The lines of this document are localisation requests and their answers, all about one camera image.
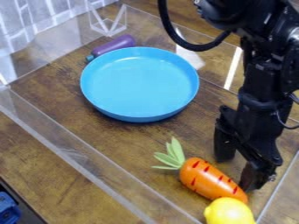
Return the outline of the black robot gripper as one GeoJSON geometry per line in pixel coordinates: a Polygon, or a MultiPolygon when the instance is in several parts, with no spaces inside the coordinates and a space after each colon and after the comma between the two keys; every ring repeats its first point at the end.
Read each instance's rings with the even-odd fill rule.
{"type": "Polygon", "coordinates": [[[239,186],[249,193],[277,179],[277,167],[283,163],[277,139],[283,133],[283,122],[294,103],[289,97],[262,101],[246,93],[238,93],[238,100],[237,110],[226,105],[219,107],[214,155],[217,161],[223,163],[239,151],[247,160],[239,186]]]}

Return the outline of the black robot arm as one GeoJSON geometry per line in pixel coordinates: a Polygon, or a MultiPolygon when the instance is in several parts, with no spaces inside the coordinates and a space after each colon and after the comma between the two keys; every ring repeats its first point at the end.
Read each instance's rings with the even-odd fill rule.
{"type": "Polygon", "coordinates": [[[283,159],[277,139],[299,90],[299,12],[287,0],[201,0],[203,18],[241,36],[245,83],[238,107],[219,107],[214,153],[247,160],[239,186],[253,191],[277,177],[283,159]]]}

